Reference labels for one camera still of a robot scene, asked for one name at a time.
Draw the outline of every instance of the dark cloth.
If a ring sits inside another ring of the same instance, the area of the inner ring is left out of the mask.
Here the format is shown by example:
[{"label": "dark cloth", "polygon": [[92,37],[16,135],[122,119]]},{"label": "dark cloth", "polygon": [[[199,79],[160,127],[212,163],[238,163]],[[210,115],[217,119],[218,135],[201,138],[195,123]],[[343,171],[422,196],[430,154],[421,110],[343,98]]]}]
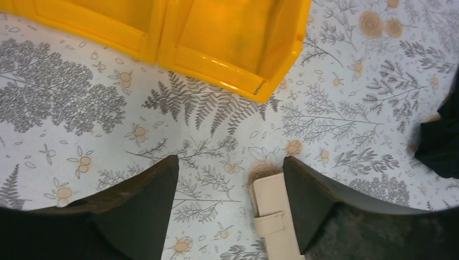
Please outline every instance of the dark cloth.
[{"label": "dark cloth", "polygon": [[451,95],[438,109],[441,119],[421,124],[421,143],[415,153],[416,159],[443,178],[459,179],[458,72]]}]

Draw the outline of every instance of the beige wallet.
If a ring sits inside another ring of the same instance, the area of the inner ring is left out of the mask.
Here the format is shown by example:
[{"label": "beige wallet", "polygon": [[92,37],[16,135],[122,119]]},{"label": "beige wallet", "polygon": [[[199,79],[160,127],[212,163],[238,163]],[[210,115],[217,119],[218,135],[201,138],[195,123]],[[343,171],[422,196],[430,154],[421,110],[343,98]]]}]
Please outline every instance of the beige wallet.
[{"label": "beige wallet", "polygon": [[249,185],[257,235],[265,240],[269,260],[304,260],[293,227],[284,174],[255,179]]}]

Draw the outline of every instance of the yellow plastic crate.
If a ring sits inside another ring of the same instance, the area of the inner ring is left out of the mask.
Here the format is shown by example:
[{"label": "yellow plastic crate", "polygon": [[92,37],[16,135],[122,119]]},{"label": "yellow plastic crate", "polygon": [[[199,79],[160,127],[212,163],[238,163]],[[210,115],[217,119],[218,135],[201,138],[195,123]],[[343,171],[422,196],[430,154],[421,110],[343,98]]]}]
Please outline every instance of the yellow plastic crate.
[{"label": "yellow plastic crate", "polygon": [[0,0],[0,9],[266,102],[298,58],[311,0]]}]

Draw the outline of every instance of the floral patterned floor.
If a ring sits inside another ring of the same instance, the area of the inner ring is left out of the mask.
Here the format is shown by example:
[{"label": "floral patterned floor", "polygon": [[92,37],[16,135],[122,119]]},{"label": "floral patterned floor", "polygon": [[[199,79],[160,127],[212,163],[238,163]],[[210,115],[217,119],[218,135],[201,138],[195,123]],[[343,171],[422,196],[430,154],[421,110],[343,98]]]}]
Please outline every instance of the floral patterned floor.
[{"label": "floral patterned floor", "polygon": [[0,205],[66,206],[169,154],[180,180],[163,259],[265,257],[246,190],[293,155],[376,198],[439,210],[459,181],[413,158],[459,57],[452,0],[315,0],[267,104],[0,14]]}]

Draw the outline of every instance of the fern leaf pattern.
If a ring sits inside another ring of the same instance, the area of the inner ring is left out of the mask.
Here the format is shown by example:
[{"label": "fern leaf pattern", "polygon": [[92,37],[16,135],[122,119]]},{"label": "fern leaf pattern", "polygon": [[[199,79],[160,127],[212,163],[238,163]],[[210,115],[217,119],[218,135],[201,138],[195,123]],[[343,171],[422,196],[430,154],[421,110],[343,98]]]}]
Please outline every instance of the fern leaf pattern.
[{"label": "fern leaf pattern", "polygon": [[170,113],[175,121],[179,121],[179,115],[183,113],[187,126],[194,116],[194,126],[197,130],[205,120],[213,118],[210,129],[212,136],[225,121],[228,121],[228,134],[233,135],[242,121],[255,113],[266,121],[268,108],[273,112],[278,111],[280,100],[274,96],[267,104],[258,104],[190,77],[181,80],[172,71],[169,71],[168,77],[167,84],[160,81],[159,90],[151,90],[151,95],[147,97],[142,107],[159,109],[163,115]]},{"label": "fern leaf pattern", "polygon": [[17,190],[18,175],[19,164],[15,166],[13,172],[0,187],[0,207],[8,207],[15,210],[21,210],[23,208],[26,200],[19,197],[19,192]]}]

